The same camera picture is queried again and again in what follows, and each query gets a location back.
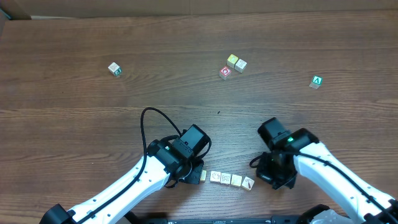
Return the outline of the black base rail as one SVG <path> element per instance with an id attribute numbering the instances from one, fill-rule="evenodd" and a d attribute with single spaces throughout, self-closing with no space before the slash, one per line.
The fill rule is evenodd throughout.
<path id="1" fill-rule="evenodd" d="M 300 215 L 274 215 L 270 218 L 210 218 L 210 219 L 167 219 L 138 218 L 132 212 L 127 213 L 118 223 L 132 224 L 298 224 L 308 223 Z"/>

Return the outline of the yellow letter U block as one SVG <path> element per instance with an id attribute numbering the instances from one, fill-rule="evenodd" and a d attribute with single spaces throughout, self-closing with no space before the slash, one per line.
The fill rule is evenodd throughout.
<path id="1" fill-rule="evenodd" d="M 205 182 L 205 181 L 206 181 L 206 170 L 202 170 L 200 176 L 200 182 Z"/>

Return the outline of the white block with lines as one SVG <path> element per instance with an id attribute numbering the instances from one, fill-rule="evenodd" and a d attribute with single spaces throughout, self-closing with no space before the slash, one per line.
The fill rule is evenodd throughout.
<path id="1" fill-rule="evenodd" d="M 235 63 L 234 69 L 237 70 L 239 73 L 243 73 L 247 66 L 247 62 L 242 60 L 241 58 Z"/>

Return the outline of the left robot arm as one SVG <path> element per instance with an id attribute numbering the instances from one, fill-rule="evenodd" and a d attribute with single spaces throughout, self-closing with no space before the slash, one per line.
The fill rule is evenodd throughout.
<path id="1" fill-rule="evenodd" d="M 120 179 L 93 198 L 65 210 L 56 204 L 41 218 L 40 224 L 117 223 L 140 201 L 173 180 L 198 184 L 203 156 L 209 139 L 185 140 L 168 136 L 152 141 L 139 162 Z"/>

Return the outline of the hammer picture wooden block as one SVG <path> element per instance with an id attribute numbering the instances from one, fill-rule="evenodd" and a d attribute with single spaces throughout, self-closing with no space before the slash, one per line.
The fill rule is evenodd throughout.
<path id="1" fill-rule="evenodd" d="M 255 181 L 249 177 L 245 177 L 241 183 L 241 187 L 247 191 L 251 191 Z"/>

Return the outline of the plain yellow wooden block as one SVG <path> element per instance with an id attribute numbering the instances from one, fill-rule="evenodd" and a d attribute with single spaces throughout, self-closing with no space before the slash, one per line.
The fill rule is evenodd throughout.
<path id="1" fill-rule="evenodd" d="M 242 183 L 242 177 L 240 175 L 233 174 L 231 176 L 231 185 L 234 187 L 240 187 Z"/>

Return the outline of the green sided wooden block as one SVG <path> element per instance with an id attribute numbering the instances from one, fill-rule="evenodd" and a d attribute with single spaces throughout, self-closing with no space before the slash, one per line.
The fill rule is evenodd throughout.
<path id="1" fill-rule="evenodd" d="M 108 70 L 115 76 L 118 77 L 122 73 L 121 67 L 116 63 L 113 62 L 108 66 Z"/>

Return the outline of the yellow top block far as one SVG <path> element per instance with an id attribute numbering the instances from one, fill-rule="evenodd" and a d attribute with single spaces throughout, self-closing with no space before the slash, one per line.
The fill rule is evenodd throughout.
<path id="1" fill-rule="evenodd" d="M 234 54 L 231 54 L 231 55 L 228 57 L 226 64 L 227 64 L 227 66 L 229 66 L 229 67 L 231 67 L 231 68 L 234 68 L 234 66 L 235 66 L 235 64 L 236 64 L 236 62 L 237 62 L 238 60 L 239 60 L 239 57 L 237 57 L 237 56 L 234 55 Z"/>

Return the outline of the white animal picture block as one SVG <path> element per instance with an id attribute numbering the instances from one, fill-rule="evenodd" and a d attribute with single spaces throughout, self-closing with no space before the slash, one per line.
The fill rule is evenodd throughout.
<path id="1" fill-rule="evenodd" d="M 221 172 L 211 171 L 210 172 L 210 181 L 220 183 L 221 182 Z"/>

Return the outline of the white maze picture block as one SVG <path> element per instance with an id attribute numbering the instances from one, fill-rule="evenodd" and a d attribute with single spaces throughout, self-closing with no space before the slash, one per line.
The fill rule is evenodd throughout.
<path id="1" fill-rule="evenodd" d="M 230 185 L 231 184 L 231 174 L 228 173 L 221 173 L 221 184 Z"/>

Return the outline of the red letter block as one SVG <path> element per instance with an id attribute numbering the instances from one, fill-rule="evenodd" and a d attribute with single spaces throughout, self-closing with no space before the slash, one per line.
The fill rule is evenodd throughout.
<path id="1" fill-rule="evenodd" d="M 223 80 L 226 80 L 231 75 L 231 69 L 228 66 L 224 66 L 220 69 L 219 75 Z"/>

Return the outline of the green letter A block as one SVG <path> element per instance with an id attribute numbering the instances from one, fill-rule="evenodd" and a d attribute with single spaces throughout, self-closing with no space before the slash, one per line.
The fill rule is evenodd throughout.
<path id="1" fill-rule="evenodd" d="M 322 82 L 323 82 L 323 78 L 315 75 L 312 78 L 312 82 L 309 84 L 309 87 L 318 89 L 319 87 L 321 87 Z"/>

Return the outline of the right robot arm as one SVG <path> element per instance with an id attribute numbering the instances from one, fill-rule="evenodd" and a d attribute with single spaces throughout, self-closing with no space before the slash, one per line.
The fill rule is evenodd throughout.
<path id="1" fill-rule="evenodd" d="M 342 164 L 307 129 L 260 127 L 269 148 L 255 166 L 256 175 L 277 190 L 292 188 L 301 175 L 332 198 L 353 223 L 397 223 L 397 199 L 367 184 Z"/>

